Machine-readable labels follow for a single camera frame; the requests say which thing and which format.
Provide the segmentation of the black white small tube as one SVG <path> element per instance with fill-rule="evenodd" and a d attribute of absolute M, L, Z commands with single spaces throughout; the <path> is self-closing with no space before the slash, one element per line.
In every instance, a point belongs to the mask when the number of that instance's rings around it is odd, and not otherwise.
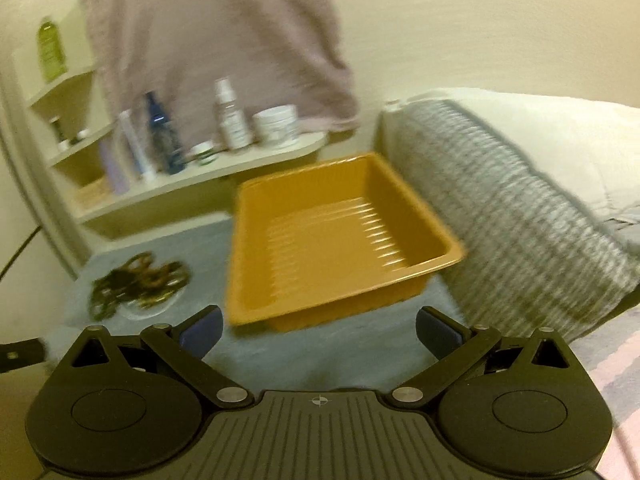
<path fill-rule="evenodd" d="M 54 131 L 56 137 L 56 143 L 58 144 L 58 150 L 60 152 L 66 151 L 70 147 L 70 140 L 67 139 L 66 134 L 61 126 L 60 118 L 55 116 L 50 119 L 50 125 Z"/>

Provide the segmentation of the small green label jar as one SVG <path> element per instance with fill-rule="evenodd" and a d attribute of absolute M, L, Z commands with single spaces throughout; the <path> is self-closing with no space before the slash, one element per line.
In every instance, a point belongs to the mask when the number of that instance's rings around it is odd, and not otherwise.
<path fill-rule="evenodd" d="M 190 151 L 191 159 L 200 166 L 213 162 L 217 157 L 216 146 L 212 141 L 205 141 L 194 145 Z"/>

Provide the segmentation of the white cream jar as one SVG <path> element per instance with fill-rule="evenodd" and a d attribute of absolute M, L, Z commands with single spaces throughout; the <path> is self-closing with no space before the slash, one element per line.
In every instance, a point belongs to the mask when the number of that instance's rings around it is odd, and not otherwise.
<path fill-rule="evenodd" d="M 253 124 L 259 142 L 270 148 L 285 148 L 298 140 L 298 114 L 293 104 L 261 110 L 253 115 Z"/>

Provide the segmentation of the grey woven pillow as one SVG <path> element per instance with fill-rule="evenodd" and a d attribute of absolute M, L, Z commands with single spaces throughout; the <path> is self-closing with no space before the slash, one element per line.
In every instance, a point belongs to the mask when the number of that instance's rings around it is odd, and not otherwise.
<path fill-rule="evenodd" d="M 387 105 L 378 135 L 466 249 L 444 280 L 467 321 L 573 341 L 638 304 L 638 245 L 485 119 L 450 99 Z"/>

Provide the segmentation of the orange plastic tray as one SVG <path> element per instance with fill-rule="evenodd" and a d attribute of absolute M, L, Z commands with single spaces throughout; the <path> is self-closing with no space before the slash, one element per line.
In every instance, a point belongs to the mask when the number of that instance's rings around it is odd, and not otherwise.
<path fill-rule="evenodd" d="M 289 332 L 423 292 L 464 249 L 375 153 L 249 180 L 236 196 L 226 319 Z"/>

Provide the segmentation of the pink hanging towel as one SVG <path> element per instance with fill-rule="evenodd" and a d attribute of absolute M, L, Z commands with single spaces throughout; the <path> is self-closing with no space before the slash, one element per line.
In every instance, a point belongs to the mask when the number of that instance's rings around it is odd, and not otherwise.
<path fill-rule="evenodd" d="M 217 140 L 216 83 L 247 114 L 292 104 L 307 131 L 356 128 L 332 0 L 81 0 L 113 113 L 146 123 L 154 93 L 185 146 Z"/>

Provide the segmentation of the lavender tube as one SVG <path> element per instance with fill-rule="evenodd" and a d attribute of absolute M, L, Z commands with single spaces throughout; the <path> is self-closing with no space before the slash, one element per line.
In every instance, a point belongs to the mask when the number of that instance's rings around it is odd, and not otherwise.
<path fill-rule="evenodd" d="M 129 191 L 129 182 L 116 159 L 110 136 L 106 136 L 99 142 L 99 155 L 113 193 L 116 195 L 126 194 Z"/>

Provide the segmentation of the white blue tube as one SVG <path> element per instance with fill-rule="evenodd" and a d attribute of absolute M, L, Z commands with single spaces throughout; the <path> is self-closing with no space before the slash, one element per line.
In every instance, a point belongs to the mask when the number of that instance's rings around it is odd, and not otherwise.
<path fill-rule="evenodd" d="M 118 114 L 118 122 L 129 145 L 132 158 L 134 159 L 134 166 L 136 166 L 142 181 L 145 183 L 153 182 L 156 179 L 156 171 L 151 159 L 149 159 L 148 155 L 145 153 L 136 133 L 136 129 L 132 124 L 130 110 L 123 110 L 120 112 Z"/>

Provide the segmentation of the white quilted pillow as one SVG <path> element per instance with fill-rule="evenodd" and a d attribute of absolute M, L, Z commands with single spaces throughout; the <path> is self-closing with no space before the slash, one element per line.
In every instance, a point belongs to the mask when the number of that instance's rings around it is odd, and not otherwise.
<path fill-rule="evenodd" d="M 623 104 L 479 88 L 435 89 L 514 144 L 599 220 L 639 222 L 639 110 Z"/>

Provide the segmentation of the green liquid bottle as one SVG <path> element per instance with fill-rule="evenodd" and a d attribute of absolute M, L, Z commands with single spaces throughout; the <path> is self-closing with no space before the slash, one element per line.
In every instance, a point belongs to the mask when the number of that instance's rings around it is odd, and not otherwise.
<path fill-rule="evenodd" d="M 37 32 L 37 47 L 42 76 L 47 84 L 67 72 L 66 56 L 63 50 L 58 25 L 45 16 Z"/>

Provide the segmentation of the dark blue spray bottle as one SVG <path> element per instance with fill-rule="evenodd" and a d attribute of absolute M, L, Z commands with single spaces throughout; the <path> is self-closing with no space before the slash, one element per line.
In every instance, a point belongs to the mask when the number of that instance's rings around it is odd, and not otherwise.
<path fill-rule="evenodd" d="M 149 113 L 149 126 L 154 148 L 166 174 L 178 174 L 186 169 L 182 145 L 178 134 L 153 91 L 145 93 Z"/>

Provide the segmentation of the clear spray bottle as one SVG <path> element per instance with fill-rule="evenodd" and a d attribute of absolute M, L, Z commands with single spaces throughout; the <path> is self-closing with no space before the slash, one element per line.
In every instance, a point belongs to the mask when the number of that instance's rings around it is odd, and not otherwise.
<path fill-rule="evenodd" d="M 236 94 L 228 78 L 215 82 L 218 127 L 227 148 L 239 151 L 252 143 L 243 111 L 238 107 Z"/>

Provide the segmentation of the cream wooden shelf unit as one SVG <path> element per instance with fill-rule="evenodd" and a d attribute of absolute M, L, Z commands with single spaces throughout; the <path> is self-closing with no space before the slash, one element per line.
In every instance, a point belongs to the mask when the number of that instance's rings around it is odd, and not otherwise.
<path fill-rule="evenodd" d="M 316 154 L 326 134 L 302 134 L 285 148 L 257 143 L 233 154 L 220 153 L 208 165 L 190 164 L 168 176 L 156 172 L 142 181 L 118 119 L 104 98 L 103 86 L 87 37 L 85 17 L 73 6 L 56 21 L 68 70 L 47 84 L 38 60 L 36 35 L 27 34 L 11 54 L 13 93 L 28 125 L 28 154 L 38 177 L 54 196 L 62 217 L 93 249 L 122 242 L 154 229 L 193 221 L 213 221 L 231 209 L 234 187 L 255 170 L 271 169 Z M 60 152 L 50 119 L 58 116 L 70 147 Z M 99 155 L 99 142 L 110 136 L 129 191 L 116 195 Z"/>

